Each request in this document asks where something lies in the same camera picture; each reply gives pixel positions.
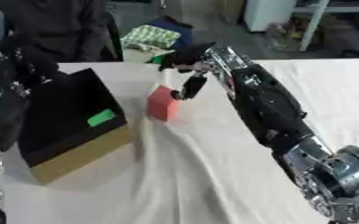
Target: wrinkled cloth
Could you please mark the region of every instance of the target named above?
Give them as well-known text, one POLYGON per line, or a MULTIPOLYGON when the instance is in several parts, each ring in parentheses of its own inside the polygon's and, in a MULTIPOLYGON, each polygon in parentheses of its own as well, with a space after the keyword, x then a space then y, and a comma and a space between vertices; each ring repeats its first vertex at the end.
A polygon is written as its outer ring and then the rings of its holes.
POLYGON ((176 31, 169 31, 151 25, 142 25, 121 38, 123 48, 135 48, 142 51, 169 49, 181 36, 176 31))
MULTIPOLYGON (((260 61, 309 113, 307 122, 337 151, 359 146, 359 59, 260 61)), ((189 73, 146 64, 93 67, 133 130, 124 146, 49 186, 37 185, 15 147, 4 155, 5 211, 14 224, 327 223, 242 123, 211 76, 169 122, 145 114, 158 85, 179 88, 189 73)))

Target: red block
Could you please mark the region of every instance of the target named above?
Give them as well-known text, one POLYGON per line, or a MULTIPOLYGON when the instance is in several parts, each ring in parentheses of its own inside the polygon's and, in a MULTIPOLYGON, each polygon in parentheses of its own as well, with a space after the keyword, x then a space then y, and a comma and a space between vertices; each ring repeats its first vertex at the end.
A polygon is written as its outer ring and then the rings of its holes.
POLYGON ((177 110, 178 101, 171 95, 172 89, 159 86, 148 97, 148 114, 162 121, 168 121, 177 110))

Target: tan box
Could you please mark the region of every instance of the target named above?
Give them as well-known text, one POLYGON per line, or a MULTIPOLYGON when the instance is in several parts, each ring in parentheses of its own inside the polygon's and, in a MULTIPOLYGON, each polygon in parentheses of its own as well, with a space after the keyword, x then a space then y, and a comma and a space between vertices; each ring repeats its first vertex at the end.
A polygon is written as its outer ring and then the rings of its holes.
POLYGON ((93 70, 34 89, 18 139, 33 176, 47 184, 131 142, 125 114, 93 70))
POLYGON ((239 17, 243 13, 243 7, 245 5, 245 0, 219 0, 221 15, 229 24, 236 24, 239 20, 239 17))

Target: black shirt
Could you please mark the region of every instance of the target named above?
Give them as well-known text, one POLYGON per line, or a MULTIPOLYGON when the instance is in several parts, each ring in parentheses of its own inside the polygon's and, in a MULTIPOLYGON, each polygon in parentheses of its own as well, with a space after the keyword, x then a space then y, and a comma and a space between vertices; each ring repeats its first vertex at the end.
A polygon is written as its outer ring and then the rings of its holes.
POLYGON ((104 45, 106 0, 0 0, 18 32, 56 61, 97 61, 104 45))

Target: green sticker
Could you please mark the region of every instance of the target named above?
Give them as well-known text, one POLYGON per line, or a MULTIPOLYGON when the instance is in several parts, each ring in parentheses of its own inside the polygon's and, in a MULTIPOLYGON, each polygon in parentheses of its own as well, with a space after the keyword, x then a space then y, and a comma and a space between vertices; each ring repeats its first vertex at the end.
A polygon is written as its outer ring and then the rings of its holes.
POLYGON ((98 126, 101 123, 105 123, 108 120, 111 120, 116 117, 116 114, 109 108, 103 110, 101 113, 92 116, 88 119, 88 124, 90 127, 98 126))

